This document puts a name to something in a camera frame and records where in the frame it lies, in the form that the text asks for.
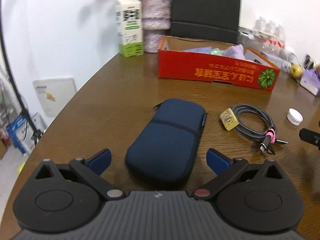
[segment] green label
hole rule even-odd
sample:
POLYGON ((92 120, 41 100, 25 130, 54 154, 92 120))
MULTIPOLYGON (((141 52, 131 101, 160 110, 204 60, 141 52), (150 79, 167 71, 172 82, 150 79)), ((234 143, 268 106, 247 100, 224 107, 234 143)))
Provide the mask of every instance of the green label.
POLYGON ((142 42, 130 43, 126 45, 119 44, 120 54, 124 57, 143 54, 142 42))
POLYGON ((133 29, 138 29, 138 28, 140 28, 138 25, 136 25, 136 26, 129 26, 129 27, 126 27, 125 29, 126 30, 133 30, 133 29))

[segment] wooden table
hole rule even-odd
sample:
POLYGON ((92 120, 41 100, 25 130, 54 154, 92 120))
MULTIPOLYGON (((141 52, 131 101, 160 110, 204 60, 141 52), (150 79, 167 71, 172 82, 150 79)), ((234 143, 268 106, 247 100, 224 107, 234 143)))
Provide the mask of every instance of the wooden table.
MULTIPOLYGON (((29 157, 9 198, 0 229, 0 239, 10 239, 20 230, 12 203, 33 169, 44 158, 68 163, 75 157, 87 158, 102 148, 112 152, 112 164, 102 174, 112 184, 128 192, 154 189, 132 178, 125 165, 127 148, 154 114, 153 106, 167 98, 181 98, 201 104, 208 112, 193 172, 184 189, 188 192, 213 179, 205 154, 211 147, 230 158, 243 157, 251 163, 276 159, 289 174, 305 201, 298 232, 309 240, 320 238, 320 152, 299 139, 303 127, 319 131, 319 98, 281 72, 273 92, 207 83, 157 78, 157 56, 130 58, 119 55, 101 68, 72 98, 50 125, 29 157), (278 126, 278 138, 289 142, 275 146, 276 156, 263 156, 258 145, 235 130, 226 131, 219 115, 238 103, 252 104, 267 111, 278 126), (286 118, 289 108, 303 115, 299 127, 286 118)), ((251 127, 264 129, 258 117, 244 114, 251 127)))

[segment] vase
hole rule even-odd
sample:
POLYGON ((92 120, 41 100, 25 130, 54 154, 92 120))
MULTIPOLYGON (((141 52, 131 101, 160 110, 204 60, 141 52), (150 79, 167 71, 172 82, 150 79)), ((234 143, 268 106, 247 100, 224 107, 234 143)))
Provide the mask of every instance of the vase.
POLYGON ((171 0, 141 0, 141 3, 144 51, 157 53, 162 36, 171 26, 171 0))

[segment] white wall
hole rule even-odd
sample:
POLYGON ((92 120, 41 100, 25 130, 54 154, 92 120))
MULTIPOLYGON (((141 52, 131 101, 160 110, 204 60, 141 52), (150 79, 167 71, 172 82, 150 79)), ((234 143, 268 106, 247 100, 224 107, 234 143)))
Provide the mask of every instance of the white wall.
MULTIPOLYGON (((9 61, 31 113, 50 124, 32 87, 41 78, 73 76, 79 90, 117 52, 115 0, 3 0, 9 61)), ((240 25, 258 16, 281 23, 302 62, 320 63, 319 0, 242 0, 240 25)))

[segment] black pole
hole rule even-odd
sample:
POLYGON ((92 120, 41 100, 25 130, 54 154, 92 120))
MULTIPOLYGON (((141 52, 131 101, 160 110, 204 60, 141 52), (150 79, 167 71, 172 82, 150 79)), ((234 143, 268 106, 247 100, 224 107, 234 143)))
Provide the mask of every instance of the black pole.
POLYGON ((1 0, 0 0, 0 44, 1 44, 1 50, 2 50, 2 54, 3 54, 3 58, 4 58, 4 65, 5 68, 8 72, 8 76, 9 76, 9 82, 12 85, 13 91, 18 99, 18 102, 20 104, 21 107, 21 115, 23 117, 25 117, 25 119, 27 120, 27 122, 29 123, 29 125, 31 126, 32 130, 33 130, 33 140, 35 141, 35 144, 37 143, 37 139, 40 139, 42 136, 42 132, 40 130, 37 130, 35 124, 33 123, 30 114, 28 112, 28 110, 26 109, 26 107, 23 104, 21 95, 19 94, 18 88, 14 82, 14 78, 10 69, 10 65, 9 65, 9 61, 8 61, 8 56, 7 56, 7 52, 5 49, 5 44, 4 44, 4 38, 3 38, 3 30, 2 30, 2 17, 1 17, 1 0))

